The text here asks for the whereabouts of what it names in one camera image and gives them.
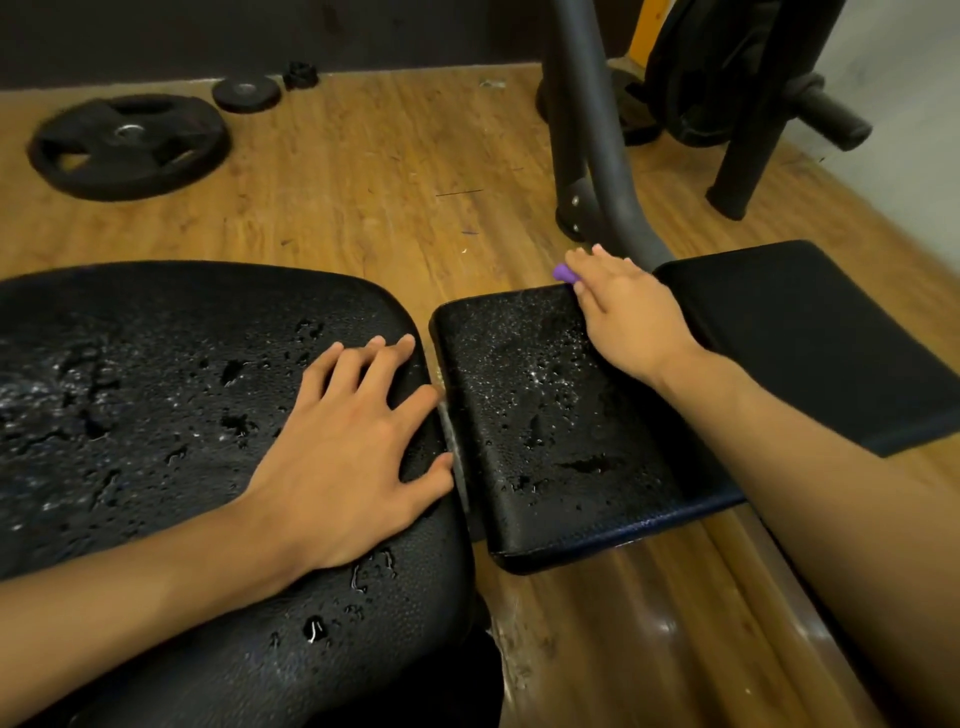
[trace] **purple cap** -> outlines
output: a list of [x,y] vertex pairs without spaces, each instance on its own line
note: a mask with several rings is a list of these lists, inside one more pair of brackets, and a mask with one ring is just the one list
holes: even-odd
[[578,280],[580,280],[580,276],[567,268],[565,263],[561,263],[553,269],[553,278],[554,280],[561,280],[564,283],[570,284],[576,283]]

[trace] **black vinyl cushion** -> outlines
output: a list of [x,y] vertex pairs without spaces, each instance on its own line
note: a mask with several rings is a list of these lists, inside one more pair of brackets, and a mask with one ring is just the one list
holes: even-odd
[[[705,345],[874,452],[960,429],[960,379],[813,244],[657,275]],[[471,503],[504,569],[546,569],[743,499],[679,416],[593,349],[566,286],[448,303],[431,333]]]
[[657,277],[701,343],[864,448],[890,455],[960,429],[960,377],[813,243],[679,260]]
[[491,556],[529,573],[742,499],[681,418],[587,339],[567,286],[447,303],[437,345]]
[[[270,266],[121,263],[0,283],[0,576],[228,502],[309,361],[335,340],[407,332],[410,317],[371,283]],[[418,346],[391,405],[427,381]],[[433,415],[403,479],[443,450]],[[473,596],[466,525],[449,496],[355,565],[174,638],[30,722],[300,726],[463,639]],[[326,637],[309,643],[313,617]]]

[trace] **white wall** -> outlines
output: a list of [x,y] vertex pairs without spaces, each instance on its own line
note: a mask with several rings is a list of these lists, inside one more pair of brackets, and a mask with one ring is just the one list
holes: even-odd
[[960,273],[960,0],[848,0],[817,70],[874,133],[786,138]]

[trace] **black weight plate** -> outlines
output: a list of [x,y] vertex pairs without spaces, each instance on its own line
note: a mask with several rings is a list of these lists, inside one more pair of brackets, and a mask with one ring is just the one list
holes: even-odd
[[39,126],[27,156],[61,192],[113,202],[185,187],[220,166],[229,151],[227,125],[206,101],[144,94],[62,111]]
[[266,76],[223,79],[211,91],[214,103],[230,113],[257,113],[275,107],[282,92]]
[[[623,132],[623,143],[628,147],[635,147],[657,139],[662,127],[647,109],[643,81],[619,68],[611,68],[610,77],[616,110],[620,117],[620,131]],[[537,86],[535,104],[540,118],[546,121],[546,92],[543,81]]]
[[647,62],[646,101],[691,147],[730,140],[779,0],[678,0]]
[[295,88],[313,88],[320,82],[317,67],[302,61],[290,61],[286,73],[283,74],[283,85],[288,91]]

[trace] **yellow object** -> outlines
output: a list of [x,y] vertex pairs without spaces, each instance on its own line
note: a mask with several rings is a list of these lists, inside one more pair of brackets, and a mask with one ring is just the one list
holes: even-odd
[[647,59],[650,58],[650,52],[657,41],[657,34],[663,27],[663,20],[671,5],[673,5],[671,0],[643,0],[640,17],[636,21],[634,40],[627,52],[631,61],[646,68]]

